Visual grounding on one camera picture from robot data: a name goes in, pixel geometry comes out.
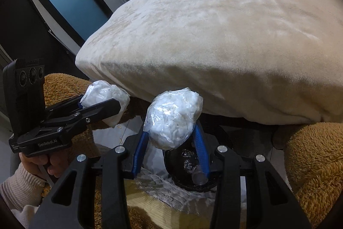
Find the beige knit sleeve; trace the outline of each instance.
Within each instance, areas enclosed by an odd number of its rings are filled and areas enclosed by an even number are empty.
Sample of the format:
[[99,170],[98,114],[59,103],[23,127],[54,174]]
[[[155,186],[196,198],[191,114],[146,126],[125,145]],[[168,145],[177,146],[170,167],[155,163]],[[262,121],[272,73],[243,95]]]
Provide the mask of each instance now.
[[45,183],[20,163],[15,174],[0,184],[0,194],[10,210],[22,212],[26,205],[37,207],[40,204]]
[[18,210],[11,210],[13,215],[16,217],[17,220],[21,223],[22,226],[24,226],[25,229],[29,228],[30,221],[37,212],[38,207],[26,205],[23,209],[23,211]]

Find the human hand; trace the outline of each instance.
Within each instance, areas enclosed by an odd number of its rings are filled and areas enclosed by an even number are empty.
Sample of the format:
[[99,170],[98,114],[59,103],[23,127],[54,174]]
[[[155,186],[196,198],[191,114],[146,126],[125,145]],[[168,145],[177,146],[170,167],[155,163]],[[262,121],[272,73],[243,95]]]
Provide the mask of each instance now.
[[[39,170],[38,165],[45,165],[49,162],[47,155],[39,155],[28,158],[23,153],[20,153],[19,156],[21,162],[23,163],[23,167],[25,170],[27,170],[27,172],[45,179],[45,176]],[[52,153],[50,155],[50,164],[51,165],[48,167],[48,173],[56,178],[59,178],[69,165],[67,161],[66,150]]]

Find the floor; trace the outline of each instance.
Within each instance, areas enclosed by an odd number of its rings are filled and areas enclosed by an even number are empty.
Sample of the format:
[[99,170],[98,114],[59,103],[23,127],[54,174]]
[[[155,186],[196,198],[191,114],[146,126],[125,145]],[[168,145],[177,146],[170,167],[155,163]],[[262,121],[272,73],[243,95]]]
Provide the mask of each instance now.
[[[142,119],[137,116],[126,123],[117,125],[115,128],[96,130],[93,132],[94,141],[103,146],[114,148],[124,143],[128,136],[137,134],[141,128]],[[253,157],[257,154],[264,155],[274,166],[283,180],[288,184],[284,165],[284,153],[272,146],[270,132],[260,132],[250,129],[237,129],[223,127],[233,142],[234,150],[242,156]],[[143,161],[143,167],[159,175],[167,177],[164,168],[162,151],[148,145]]]

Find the metal screw head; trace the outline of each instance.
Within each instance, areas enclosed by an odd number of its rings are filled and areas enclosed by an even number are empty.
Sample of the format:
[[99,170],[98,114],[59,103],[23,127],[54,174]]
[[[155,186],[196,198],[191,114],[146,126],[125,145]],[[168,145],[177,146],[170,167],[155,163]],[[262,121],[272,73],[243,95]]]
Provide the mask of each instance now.
[[258,162],[263,162],[263,161],[265,161],[265,157],[263,155],[256,155],[256,160]]
[[78,162],[82,162],[82,161],[84,161],[86,159],[86,156],[85,155],[78,155],[78,157],[76,157],[76,160],[78,161]]
[[125,151],[125,147],[117,146],[114,150],[116,151],[116,153],[122,153]]
[[219,152],[227,152],[227,147],[226,147],[226,146],[218,146],[218,147],[217,147],[217,150],[218,150]]

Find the white blanket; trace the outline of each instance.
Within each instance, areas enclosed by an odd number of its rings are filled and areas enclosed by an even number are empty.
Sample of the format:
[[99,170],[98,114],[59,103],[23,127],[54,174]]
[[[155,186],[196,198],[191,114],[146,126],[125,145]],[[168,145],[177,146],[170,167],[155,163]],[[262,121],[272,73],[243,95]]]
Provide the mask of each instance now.
[[147,101],[189,87],[214,115],[342,122],[343,1],[131,0],[76,65]]

